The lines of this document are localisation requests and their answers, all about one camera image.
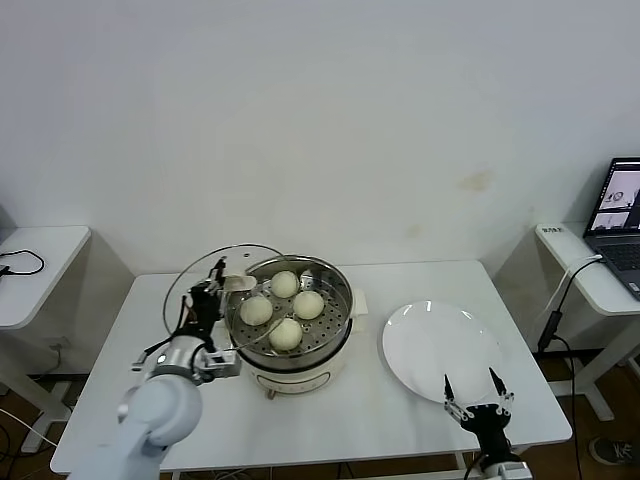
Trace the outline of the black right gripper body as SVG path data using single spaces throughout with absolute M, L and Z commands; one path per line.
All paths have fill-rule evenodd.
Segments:
M 485 455 L 510 455 L 511 445 L 504 433 L 510 420 L 510 411 L 491 403 L 469 406 L 460 425 L 476 436 Z

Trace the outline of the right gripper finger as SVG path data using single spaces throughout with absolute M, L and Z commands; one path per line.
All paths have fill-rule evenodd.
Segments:
M 454 392 L 447 375 L 444 375 L 444 397 L 444 408 L 454 420 L 469 419 L 469 412 L 455 401 Z
M 512 404 L 515 395 L 507 388 L 503 379 L 495 372 L 493 368 L 489 368 L 489 372 L 499 397 L 499 413 L 510 415 L 512 413 Z

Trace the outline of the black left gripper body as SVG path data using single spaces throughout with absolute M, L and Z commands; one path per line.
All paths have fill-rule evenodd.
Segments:
M 221 319 L 219 296 L 206 289 L 191 289 L 189 294 L 192 305 L 187 322 L 188 334 L 202 340 L 206 350 L 215 350 L 212 331 Z

